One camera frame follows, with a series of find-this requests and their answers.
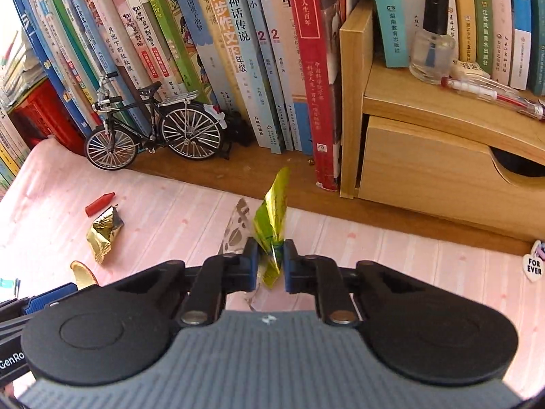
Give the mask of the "clear nail polish bottle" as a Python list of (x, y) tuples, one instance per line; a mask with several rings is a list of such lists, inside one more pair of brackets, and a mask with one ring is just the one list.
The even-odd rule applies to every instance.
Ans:
[(448, 27), (449, 0), (425, 0), (423, 24), (415, 33), (409, 63), (417, 79), (440, 85), (450, 75), (456, 42)]

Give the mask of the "red crayon near bicycle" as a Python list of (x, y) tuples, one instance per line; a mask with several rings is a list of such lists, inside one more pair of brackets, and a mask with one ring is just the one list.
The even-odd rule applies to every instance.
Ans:
[(88, 217), (91, 217), (95, 214), (97, 214), (100, 211), (103, 211), (106, 207), (108, 207), (112, 200), (115, 197), (114, 192), (109, 192), (101, 195), (101, 197), (96, 198), (93, 202), (88, 204), (84, 211)]

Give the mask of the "red clear pen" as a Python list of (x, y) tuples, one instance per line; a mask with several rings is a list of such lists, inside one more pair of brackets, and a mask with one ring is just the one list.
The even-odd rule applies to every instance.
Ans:
[(460, 81), (449, 77), (441, 79), (441, 87), (489, 104), (502, 106), (540, 122), (544, 121), (544, 104), (542, 102), (533, 102), (520, 95), (497, 91), (473, 82)]

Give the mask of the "yellow gold foil scrap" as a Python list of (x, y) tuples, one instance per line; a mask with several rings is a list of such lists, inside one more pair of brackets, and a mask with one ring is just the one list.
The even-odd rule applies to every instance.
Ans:
[(253, 218), (254, 238), (264, 253), (259, 261), (258, 278), (270, 289), (280, 278), (284, 263), (288, 184), (289, 169), (283, 167), (275, 176)]

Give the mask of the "wooden drawer shelf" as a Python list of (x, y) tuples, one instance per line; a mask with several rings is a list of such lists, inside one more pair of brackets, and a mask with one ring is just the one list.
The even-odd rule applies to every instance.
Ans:
[(373, 54), (373, 5), (340, 31), (340, 194), (533, 241), (544, 236), (544, 180), (505, 166), (544, 163), (540, 121), (389, 69)]

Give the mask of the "right row of books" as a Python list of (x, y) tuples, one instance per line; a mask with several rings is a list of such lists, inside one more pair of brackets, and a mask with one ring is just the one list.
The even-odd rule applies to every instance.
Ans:
[(454, 58), (493, 80), (544, 94), (544, 0), (374, 0), (384, 64), (414, 61), (427, 33), (448, 36)]

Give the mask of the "small gold foil wrapper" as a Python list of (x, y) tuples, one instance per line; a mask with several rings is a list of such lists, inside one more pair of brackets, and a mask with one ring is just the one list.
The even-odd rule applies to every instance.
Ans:
[(103, 264), (106, 256), (113, 249), (114, 240), (124, 226), (116, 206), (110, 206), (91, 224), (86, 234), (94, 260)]

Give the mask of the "white blue paper bag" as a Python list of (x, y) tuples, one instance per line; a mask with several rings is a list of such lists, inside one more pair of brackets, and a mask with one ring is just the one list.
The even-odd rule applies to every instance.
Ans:
[(19, 295), (20, 279), (0, 279), (0, 302), (17, 299)]

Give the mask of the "centre row of books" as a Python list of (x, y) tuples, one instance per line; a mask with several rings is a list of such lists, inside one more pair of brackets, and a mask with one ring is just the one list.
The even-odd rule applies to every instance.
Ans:
[(145, 134), (150, 108), (188, 91), (224, 112), (233, 144), (313, 159), (318, 187), (339, 186), (339, 33), (357, 0), (12, 0), (25, 37), (86, 139), (106, 87), (137, 106), (114, 117)]

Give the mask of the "small patterned paper scrap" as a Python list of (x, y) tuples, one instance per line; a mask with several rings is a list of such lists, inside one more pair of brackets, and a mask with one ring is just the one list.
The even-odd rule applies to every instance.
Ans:
[[(219, 249), (220, 254), (241, 254), (249, 237), (253, 236), (250, 225), (250, 208), (245, 198), (236, 203), (233, 213), (223, 233), (223, 240)], [(236, 311), (251, 311), (253, 293), (230, 293), (226, 298), (226, 309)]]

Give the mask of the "orange gold wrapper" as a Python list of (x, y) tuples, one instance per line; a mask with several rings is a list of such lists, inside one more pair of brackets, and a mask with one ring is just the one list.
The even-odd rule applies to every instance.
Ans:
[(99, 284), (92, 270), (84, 263), (74, 260), (70, 263), (70, 268), (75, 278), (75, 284), (79, 290)]

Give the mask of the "red plastic basket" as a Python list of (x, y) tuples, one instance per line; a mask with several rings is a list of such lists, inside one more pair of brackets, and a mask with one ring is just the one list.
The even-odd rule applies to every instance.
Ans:
[(7, 114), (31, 150), (53, 136), (69, 151), (83, 154), (84, 136), (48, 78), (27, 91)]

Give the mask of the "heart forever sticker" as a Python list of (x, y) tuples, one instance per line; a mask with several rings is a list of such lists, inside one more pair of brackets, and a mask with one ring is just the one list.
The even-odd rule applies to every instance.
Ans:
[(530, 253), (523, 257), (523, 271), (531, 283), (539, 281), (544, 276), (544, 263), (544, 242), (536, 240), (530, 249)]

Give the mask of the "left row of books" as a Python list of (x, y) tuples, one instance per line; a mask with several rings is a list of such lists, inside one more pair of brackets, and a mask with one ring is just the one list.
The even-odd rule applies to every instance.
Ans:
[(0, 198), (4, 198), (29, 156), (30, 148), (18, 133), (4, 108), (1, 108), (0, 117)]

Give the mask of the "row of books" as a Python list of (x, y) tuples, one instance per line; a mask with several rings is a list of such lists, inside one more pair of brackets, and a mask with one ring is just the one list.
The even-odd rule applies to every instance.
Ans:
[(544, 0), (374, 0), (384, 64), (414, 61), (427, 33), (448, 36), (454, 58), (493, 80), (544, 94)]
[(188, 91), (224, 112), (233, 144), (313, 159), (318, 187), (339, 186), (339, 33), (357, 0), (12, 0), (25, 37), (86, 139), (106, 87), (137, 106), (114, 117), (145, 134), (150, 108)]
[(4, 198), (29, 156), (30, 148), (18, 133), (4, 108), (1, 108), (0, 117), (0, 198)]

